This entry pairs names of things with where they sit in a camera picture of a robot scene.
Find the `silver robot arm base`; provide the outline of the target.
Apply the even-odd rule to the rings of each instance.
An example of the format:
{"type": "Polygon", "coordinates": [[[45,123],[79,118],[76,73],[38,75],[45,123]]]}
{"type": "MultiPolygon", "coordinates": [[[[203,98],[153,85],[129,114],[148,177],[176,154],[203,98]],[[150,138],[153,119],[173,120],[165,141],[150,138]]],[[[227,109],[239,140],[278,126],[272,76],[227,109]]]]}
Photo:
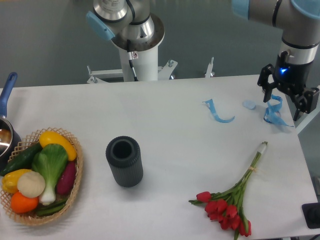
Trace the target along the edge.
{"type": "Polygon", "coordinates": [[[165,36],[164,24],[151,13],[149,0],[94,0],[86,21],[101,39],[127,52],[150,50],[165,36]]]}

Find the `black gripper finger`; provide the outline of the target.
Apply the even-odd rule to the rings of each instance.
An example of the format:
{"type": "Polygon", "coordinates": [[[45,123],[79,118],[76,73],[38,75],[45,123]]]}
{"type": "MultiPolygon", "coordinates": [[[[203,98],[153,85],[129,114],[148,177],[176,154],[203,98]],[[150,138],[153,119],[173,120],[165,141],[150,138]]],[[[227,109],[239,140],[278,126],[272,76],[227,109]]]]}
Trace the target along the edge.
{"type": "Polygon", "coordinates": [[[272,96],[272,91],[276,87],[276,83],[269,82],[269,76],[272,76],[275,72],[275,67],[272,64],[268,64],[261,69],[257,85],[262,88],[264,92],[263,102],[267,103],[272,96]]]}
{"type": "Polygon", "coordinates": [[[291,101],[295,105],[295,113],[293,120],[297,121],[302,114],[310,114],[314,111],[318,104],[320,95],[319,87],[305,88],[300,94],[290,96],[291,101]]]}

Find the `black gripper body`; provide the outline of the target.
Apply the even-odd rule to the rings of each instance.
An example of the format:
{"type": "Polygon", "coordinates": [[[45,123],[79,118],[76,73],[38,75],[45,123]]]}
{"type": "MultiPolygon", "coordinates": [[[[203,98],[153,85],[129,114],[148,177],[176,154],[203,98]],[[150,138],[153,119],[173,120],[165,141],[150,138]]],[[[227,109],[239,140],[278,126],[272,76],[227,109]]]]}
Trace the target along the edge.
{"type": "Polygon", "coordinates": [[[274,73],[272,74],[273,80],[280,92],[288,96],[301,96],[305,91],[306,81],[313,62],[293,64],[287,62],[288,58],[289,52],[287,50],[277,57],[274,73]]]}

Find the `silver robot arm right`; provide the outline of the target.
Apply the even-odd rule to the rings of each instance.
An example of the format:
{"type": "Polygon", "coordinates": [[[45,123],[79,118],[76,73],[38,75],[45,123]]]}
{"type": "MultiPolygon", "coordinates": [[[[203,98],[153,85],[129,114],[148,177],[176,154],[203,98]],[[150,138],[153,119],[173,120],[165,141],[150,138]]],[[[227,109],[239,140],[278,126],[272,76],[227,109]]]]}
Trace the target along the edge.
{"type": "Polygon", "coordinates": [[[294,120],[317,106],[320,90],[306,82],[320,45],[320,2],[318,0],[233,0],[234,14],[282,30],[275,65],[261,69],[257,85],[264,102],[273,89],[289,96],[296,111],[294,120]]]}

